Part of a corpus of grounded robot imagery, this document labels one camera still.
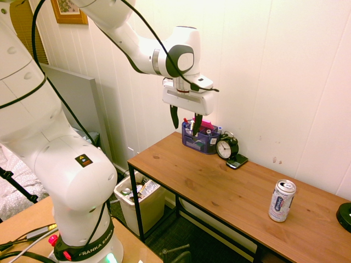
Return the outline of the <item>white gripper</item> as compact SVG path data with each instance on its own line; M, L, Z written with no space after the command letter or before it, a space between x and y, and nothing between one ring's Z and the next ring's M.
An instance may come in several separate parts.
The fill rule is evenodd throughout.
M193 136L198 134L203 116L208 116L214 110L214 96L209 91L180 93L175 88L166 85L162 100L170 104L171 118L176 129L179 127L178 107L195 113Z

